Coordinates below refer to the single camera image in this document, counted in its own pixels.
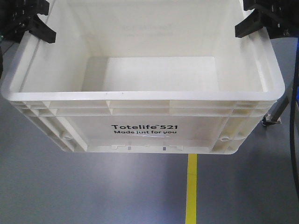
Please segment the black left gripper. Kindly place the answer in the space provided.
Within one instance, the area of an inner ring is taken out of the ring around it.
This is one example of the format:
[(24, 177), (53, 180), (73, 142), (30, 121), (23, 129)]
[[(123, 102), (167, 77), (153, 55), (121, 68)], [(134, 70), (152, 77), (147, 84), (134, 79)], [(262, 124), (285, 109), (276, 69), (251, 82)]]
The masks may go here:
[(0, 41), (20, 43), (27, 26), (29, 33), (35, 37), (47, 43), (55, 43), (56, 32), (49, 28), (38, 15), (30, 15), (34, 9), (36, 14), (47, 16), (50, 3), (46, 0), (1, 0)]

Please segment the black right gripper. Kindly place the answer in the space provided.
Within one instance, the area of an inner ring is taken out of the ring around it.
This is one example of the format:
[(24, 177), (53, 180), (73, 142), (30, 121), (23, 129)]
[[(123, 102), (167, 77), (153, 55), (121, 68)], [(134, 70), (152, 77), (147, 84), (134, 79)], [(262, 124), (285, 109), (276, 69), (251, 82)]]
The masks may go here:
[(297, 0), (243, 0), (243, 10), (254, 10), (235, 26), (237, 38), (246, 37), (265, 26), (270, 39), (299, 37), (299, 2)]

